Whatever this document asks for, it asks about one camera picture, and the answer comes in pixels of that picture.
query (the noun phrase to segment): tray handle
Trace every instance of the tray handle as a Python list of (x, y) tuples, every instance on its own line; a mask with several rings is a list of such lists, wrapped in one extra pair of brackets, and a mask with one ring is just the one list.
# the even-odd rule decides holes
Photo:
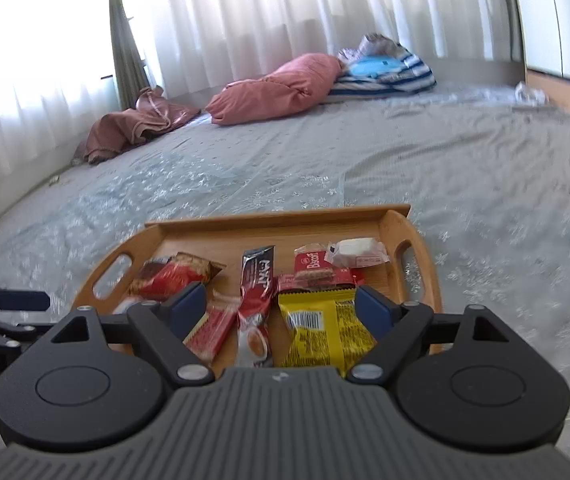
[(396, 303), (409, 300), (405, 272), (403, 272), (402, 257), (410, 247), (414, 250), (414, 257), (423, 282), (423, 297), (421, 302), (432, 307), (434, 312), (442, 312), (441, 288), (436, 274), (436, 268), (425, 246), (425, 242), (411, 222), (394, 210), (385, 213), (380, 223), (381, 241), (385, 243), (389, 253), (390, 262), (386, 265), (387, 277), (394, 283), (392, 298)]
[[(125, 240), (92, 270), (81, 290), (76, 294), (72, 307), (77, 308), (81, 305), (90, 305), (99, 314), (111, 314), (127, 292), (129, 283), (134, 279), (143, 264), (154, 255), (162, 240), (163, 233), (160, 226), (148, 227)], [(120, 280), (118, 280), (106, 298), (97, 298), (94, 294), (94, 286), (119, 256), (129, 257), (131, 260), (129, 269), (120, 277)]]

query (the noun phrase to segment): metal screw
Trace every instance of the metal screw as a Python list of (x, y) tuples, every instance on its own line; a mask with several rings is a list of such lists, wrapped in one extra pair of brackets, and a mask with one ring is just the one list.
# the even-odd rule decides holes
[(203, 365), (184, 365), (176, 373), (184, 381), (200, 381), (207, 377), (209, 370)]
[(351, 374), (356, 379), (374, 380), (383, 375), (383, 368), (373, 364), (356, 365), (351, 369)]

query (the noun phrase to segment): brown blanket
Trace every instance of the brown blanket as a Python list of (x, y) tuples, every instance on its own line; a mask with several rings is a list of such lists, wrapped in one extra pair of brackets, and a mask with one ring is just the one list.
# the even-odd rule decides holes
[(85, 142), (83, 158), (98, 164), (143, 144), (161, 134), (180, 128), (200, 110), (176, 105), (161, 96), (163, 89), (143, 88), (136, 108), (109, 113), (94, 123)]

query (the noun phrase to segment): snack package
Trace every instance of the snack package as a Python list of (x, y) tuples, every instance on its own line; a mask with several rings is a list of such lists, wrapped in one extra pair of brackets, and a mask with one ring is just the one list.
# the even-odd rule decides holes
[(389, 261), (385, 245), (376, 238), (351, 238), (329, 244), (325, 260), (334, 267), (371, 267)]
[(294, 251), (294, 276), (297, 280), (322, 280), (334, 275), (332, 264), (325, 260), (325, 247), (309, 244)]
[(363, 274), (358, 269), (331, 268), (332, 274), (326, 278), (306, 280), (293, 274), (281, 274), (278, 277), (277, 294), (281, 292), (316, 292), (333, 288), (351, 288), (363, 285)]
[(245, 251), (238, 309), (236, 366), (271, 366), (271, 349), (265, 322), (274, 291), (274, 246)]
[(232, 328), (241, 304), (240, 298), (229, 298), (213, 292), (214, 298), (207, 301), (207, 310), (191, 330), (183, 343), (201, 361), (210, 364)]
[(279, 295), (292, 343), (283, 366), (326, 366), (344, 376), (376, 341), (356, 317), (356, 289)]
[(161, 263), (162, 258), (145, 263), (129, 286), (130, 296), (165, 301), (185, 288), (188, 283), (209, 283), (225, 267), (189, 253), (177, 253), (159, 268)]

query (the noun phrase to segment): wooden tray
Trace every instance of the wooden tray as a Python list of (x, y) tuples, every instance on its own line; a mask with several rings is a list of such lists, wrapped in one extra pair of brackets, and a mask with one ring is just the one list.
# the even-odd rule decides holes
[[(100, 314), (111, 313), (122, 301), (129, 283), (143, 263), (153, 256), (171, 256), (178, 251), (197, 254), (227, 267), (208, 288), (238, 296), (243, 252), (274, 245), (274, 275), (292, 272), (294, 250), (313, 242), (336, 242), (345, 238), (374, 237), (382, 241), (390, 263), (368, 267), (368, 285), (396, 303), (409, 299), (401, 256), (412, 247), (423, 280), (423, 303), (441, 312), (441, 292), (436, 270), (423, 239), (407, 220), (409, 204), (321, 209), (301, 212), (197, 218), (149, 222), (146, 229), (114, 249), (91, 273), (76, 296), (73, 307), (91, 305)], [(109, 296), (97, 298), (94, 285), (118, 257), (125, 254), (132, 263)], [(278, 307), (268, 319), (274, 365), (283, 361), (290, 337)], [(217, 375), (232, 365), (236, 356), (236, 332), (231, 331), (212, 364)]]

